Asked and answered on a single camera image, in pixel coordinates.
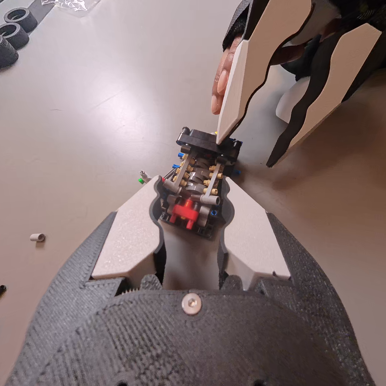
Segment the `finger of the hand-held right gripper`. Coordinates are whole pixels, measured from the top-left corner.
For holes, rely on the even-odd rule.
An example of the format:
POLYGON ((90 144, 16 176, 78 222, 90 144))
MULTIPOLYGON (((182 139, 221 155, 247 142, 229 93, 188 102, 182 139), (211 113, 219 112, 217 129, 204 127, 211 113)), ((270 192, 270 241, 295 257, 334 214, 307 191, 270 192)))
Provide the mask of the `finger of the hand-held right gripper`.
POLYGON ((326 38, 311 64, 309 84, 266 163, 273 167, 342 102, 348 100, 383 62, 383 32, 364 23, 326 38))
POLYGON ((217 145, 242 122, 249 100, 266 81, 275 51, 303 29, 311 13, 311 0, 250 2, 220 111, 217 145))

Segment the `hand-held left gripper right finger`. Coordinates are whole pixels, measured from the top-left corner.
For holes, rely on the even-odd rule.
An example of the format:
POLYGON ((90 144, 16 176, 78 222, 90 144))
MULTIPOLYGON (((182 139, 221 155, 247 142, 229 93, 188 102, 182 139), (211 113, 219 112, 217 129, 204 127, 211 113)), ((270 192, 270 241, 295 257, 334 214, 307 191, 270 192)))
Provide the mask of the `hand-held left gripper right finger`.
POLYGON ((222 181, 222 217, 219 230, 219 287, 234 275, 242 290, 258 279, 289 280, 289 268, 268 218, 267 211, 233 180, 222 181))

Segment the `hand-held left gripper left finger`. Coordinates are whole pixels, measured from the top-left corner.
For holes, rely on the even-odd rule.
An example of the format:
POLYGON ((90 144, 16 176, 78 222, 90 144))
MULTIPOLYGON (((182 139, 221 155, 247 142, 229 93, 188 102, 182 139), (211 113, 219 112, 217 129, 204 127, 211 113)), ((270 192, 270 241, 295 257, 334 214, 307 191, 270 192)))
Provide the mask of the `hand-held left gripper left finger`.
POLYGON ((92 271, 93 279, 126 277, 140 284, 147 274, 163 283, 166 247, 162 226, 160 175, 153 177, 116 212, 92 271))

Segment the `lego car chassis assembly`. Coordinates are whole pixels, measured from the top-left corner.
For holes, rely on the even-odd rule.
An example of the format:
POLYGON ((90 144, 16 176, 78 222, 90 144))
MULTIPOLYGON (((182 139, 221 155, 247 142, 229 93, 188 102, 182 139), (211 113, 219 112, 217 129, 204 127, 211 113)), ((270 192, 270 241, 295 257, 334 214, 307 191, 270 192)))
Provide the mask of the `lego car chassis assembly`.
POLYGON ((183 127, 176 143, 180 163, 156 182, 149 213, 162 222, 210 240, 223 220, 222 186, 232 176, 243 142, 183 127))

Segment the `clear plastic bag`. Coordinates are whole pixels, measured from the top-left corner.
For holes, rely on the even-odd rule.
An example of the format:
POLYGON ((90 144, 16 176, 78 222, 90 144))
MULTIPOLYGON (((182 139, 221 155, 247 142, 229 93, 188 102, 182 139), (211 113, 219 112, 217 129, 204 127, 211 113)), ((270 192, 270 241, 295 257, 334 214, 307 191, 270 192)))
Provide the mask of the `clear plastic bag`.
POLYGON ((41 0, 42 5, 53 4, 79 15, 90 12, 99 2, 100 0, 41 0))

